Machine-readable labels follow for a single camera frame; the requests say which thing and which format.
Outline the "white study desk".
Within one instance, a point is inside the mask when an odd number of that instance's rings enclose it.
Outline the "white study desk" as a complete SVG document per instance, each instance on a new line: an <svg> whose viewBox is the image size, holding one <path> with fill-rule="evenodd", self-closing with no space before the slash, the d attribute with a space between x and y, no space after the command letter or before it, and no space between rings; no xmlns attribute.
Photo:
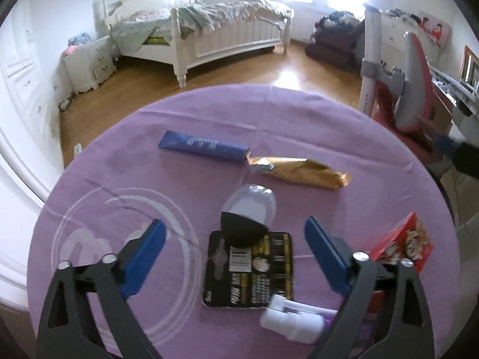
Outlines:
<svg viewBox="0 0 479 359"><path fill-rule="evenodd" d="M433 90L447 107L453 125L469 144L478 146L478 94L438 68L429 69Z"/></svg>

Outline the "gold foil wrapper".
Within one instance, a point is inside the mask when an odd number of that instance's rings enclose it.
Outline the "gold foil wrapper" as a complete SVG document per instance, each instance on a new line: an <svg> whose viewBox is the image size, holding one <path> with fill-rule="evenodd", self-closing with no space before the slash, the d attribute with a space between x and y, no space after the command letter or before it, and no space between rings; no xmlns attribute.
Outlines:
<svg viewBox="0 0 479 359"><path fill-rule="evenodd" d="M351 182L351 175L308 158L257 156L247 159L248 166L259 173L283 181L338 190Z"/></svg>

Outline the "red photo on dresser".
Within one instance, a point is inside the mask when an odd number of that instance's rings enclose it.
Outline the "red photo on dresser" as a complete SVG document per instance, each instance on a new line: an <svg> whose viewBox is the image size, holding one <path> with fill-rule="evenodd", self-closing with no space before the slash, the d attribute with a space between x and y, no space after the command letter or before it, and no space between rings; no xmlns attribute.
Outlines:
<svg viewBox="0 0 479 359"><path fill-rule="evenodd" d="M422 10L419 11L419 18L419 27L434 39L440 48L445 48L451 32L451 26L445 21L427 14Z"/></svg>

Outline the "blue wrapper bar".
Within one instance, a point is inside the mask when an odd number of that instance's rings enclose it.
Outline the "blue wrapper bar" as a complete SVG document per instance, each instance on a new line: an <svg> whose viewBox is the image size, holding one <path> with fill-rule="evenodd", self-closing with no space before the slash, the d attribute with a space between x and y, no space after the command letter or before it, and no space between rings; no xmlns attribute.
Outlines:
<svg viewBox="0 0 479 359"><path fill-rule="evenodd" d="M250 153L247 147L187 135L173 130L168 130L163 135L158 147L238 163L246 162Z"/></svg>

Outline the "black blister pack card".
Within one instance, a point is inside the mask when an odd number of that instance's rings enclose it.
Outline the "black blister pack card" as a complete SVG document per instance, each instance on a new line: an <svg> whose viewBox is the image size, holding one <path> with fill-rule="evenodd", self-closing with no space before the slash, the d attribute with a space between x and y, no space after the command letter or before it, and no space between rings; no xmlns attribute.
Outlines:
<svg viewBox="0 0 479 359"><path fill-rule="evenodd" d="M292 236L272 230L276 208L274 192L253 184L242 185L224 203L220 229L209 237L205 305L263 308L274 294L292 300Z"/></svg>

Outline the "white wooden bed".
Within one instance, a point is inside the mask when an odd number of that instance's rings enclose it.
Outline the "white wooden bed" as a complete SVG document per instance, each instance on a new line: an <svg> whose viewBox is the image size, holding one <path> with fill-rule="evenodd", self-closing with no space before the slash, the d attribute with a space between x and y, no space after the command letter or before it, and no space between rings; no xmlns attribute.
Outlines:
<svg viewBox="0 0 479 359"><path fill-rule="evenodd" d="M189 69L280 45L287 49L294 10L271 0L104 3L103 20L122 56L173 67L180 88Z"/></svg>

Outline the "dark clothes pile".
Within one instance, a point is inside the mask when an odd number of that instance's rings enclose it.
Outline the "dark clothes pile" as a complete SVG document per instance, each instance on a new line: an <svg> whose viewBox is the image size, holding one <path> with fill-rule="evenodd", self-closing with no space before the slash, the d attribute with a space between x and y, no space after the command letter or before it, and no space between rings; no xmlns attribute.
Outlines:
<svg viewBox="0 0 479 359"><path fill-rule="evenodd" d="M365 21L336 10L315 24L304 52L313 60L344 71L358 72L364 55Z"/></svg>

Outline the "red desk chair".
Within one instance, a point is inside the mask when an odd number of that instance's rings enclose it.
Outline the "red desk chair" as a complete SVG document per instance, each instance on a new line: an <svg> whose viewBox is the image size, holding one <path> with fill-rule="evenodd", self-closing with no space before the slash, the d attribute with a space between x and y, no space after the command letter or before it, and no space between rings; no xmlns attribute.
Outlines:
<svg viewBox="0 0 479 359"><path fill-rule="evenodd" d="M420 162L428 165L438 157L421 122L433 120L436 96L421 42L410 32L404 34L404 39L404 68L401 71L387 72L379 64L372 67L378 102L373 120L395 135Z"/></svg>

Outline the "white plastic bottle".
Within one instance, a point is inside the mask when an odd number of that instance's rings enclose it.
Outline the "white plastic bottle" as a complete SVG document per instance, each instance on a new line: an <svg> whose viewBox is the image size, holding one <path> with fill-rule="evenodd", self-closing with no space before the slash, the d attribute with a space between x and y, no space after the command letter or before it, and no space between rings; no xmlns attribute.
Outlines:
<svg viewBox="0 0 479 359"><path fill-rule="evenodd" d="M337 313L337 310L294 302L274 294L260 318L260 325L289 341L315 344Z"/></svg>

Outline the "white nightstand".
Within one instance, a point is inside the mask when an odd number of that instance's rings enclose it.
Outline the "white nightstand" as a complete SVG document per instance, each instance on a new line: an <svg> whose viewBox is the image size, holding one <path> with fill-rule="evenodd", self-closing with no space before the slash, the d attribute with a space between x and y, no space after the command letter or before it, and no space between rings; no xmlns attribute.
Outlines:
<svg viewBox="0 0 479 359"><path fill-rule="evenodd" d="M111 47L110 36L103 36L63 57L76 95L96 90L116 72Z"/></svg>

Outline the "red milk carton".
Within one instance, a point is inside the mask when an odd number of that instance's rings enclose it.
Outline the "red milk carton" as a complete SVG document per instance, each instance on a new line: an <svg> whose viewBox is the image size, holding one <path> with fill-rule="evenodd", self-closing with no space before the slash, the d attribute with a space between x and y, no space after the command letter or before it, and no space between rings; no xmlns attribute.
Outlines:
<svg viewBox="0 0 479 359"><path fill-rule="evenodd" d="M433 250L433 244L417 214L411 212L369 252L379 263L397 264L407 258L420 273Z"/></svg>

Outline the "white dresser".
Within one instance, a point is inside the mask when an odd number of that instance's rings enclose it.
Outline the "white dresser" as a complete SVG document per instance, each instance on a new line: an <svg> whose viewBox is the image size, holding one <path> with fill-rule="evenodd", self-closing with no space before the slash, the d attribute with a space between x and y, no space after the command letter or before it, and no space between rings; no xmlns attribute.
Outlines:
<svg viewBox="0 0 479 359"><path fill-rule="evenodd" d="M403 69L404 58L406 55L406 43L404 34L414 33L425 53L428 63L436 66L440 56L441 49L436 40L420 29L414 19L405 16L392 16L384 10L381 10L382 20L382 51L381 59L385 69L391 72L393 68Z"/></svg>

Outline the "white power strip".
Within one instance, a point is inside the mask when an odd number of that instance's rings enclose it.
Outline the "white power strip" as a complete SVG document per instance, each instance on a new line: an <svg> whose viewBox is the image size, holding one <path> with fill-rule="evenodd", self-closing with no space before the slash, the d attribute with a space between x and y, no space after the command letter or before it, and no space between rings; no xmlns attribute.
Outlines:
<svg viewBox="0 0 479 359"><path fill-rule="evenodd" d="M83 146L81 143L78 143L74 146L74 158L77 158L78 155L83 151Z"/></svg>

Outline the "white wardrobe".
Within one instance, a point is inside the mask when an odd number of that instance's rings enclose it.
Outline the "white wardrobe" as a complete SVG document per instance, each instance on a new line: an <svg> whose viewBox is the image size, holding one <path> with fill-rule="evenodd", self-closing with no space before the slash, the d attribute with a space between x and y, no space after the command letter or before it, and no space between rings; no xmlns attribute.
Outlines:
<svg viewBox="0 0 479 359"><path fill-rule="evenodd" d="M29 0L18 0L1 24L1 120L14 166L45 201L64 170L59 110L37 55Z"/></svg>

